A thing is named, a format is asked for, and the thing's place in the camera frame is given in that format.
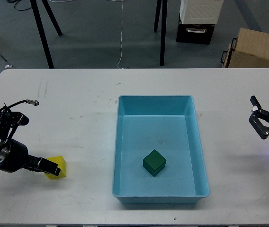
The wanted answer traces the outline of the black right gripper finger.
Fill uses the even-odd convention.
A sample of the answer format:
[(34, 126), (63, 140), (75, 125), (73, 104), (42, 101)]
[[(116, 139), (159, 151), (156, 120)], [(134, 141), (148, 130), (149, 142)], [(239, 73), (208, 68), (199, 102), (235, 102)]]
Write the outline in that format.
[(258, 102), (256, 96), (251, 96), (250, 97), (250, 102), (252, 104), (252, 111), (258, 111), (259, 109), (261, 109), (261, 105)]
[(263, 125), (256, 114), (252, 114), (249, 117), (249, 123), (261, 139), (265, 140), (269, 136), (269, 126)]

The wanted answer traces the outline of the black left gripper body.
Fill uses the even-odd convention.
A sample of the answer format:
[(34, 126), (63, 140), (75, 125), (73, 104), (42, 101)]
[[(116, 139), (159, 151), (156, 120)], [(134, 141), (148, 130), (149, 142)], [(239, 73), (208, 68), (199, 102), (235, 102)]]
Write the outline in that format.
[(27, 147), (16, 141), (11, 140), (0, 151), (0, 170), (13, 173), (29, 162), (29, 154)]

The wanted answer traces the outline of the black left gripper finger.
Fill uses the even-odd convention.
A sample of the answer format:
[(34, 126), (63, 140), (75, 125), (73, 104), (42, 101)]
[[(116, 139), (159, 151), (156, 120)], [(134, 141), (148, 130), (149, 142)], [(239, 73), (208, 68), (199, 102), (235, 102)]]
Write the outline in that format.
[(59, 176), (61, 169), (58, 167), (57, 163), (43, 157), (35, 157), (30, 155), (29, 158), (29, 170)]

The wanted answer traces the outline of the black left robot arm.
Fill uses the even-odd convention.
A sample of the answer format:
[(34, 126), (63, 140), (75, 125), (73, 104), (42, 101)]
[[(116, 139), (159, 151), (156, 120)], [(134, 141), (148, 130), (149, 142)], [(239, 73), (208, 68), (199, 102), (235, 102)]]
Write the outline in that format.
[(57, 163), (30, 155), (24, 144), (13, 139), (17, 128), (29, 123), (29, 118), (23, 113), (11, 110), (22, 103), (39, 105), (37, 100), (25, 99), (9, 106), (4, 105), (0, 109), (0, 170), (13, 173), (23, 168), (33, 172), (59, 176), (62, 170)]

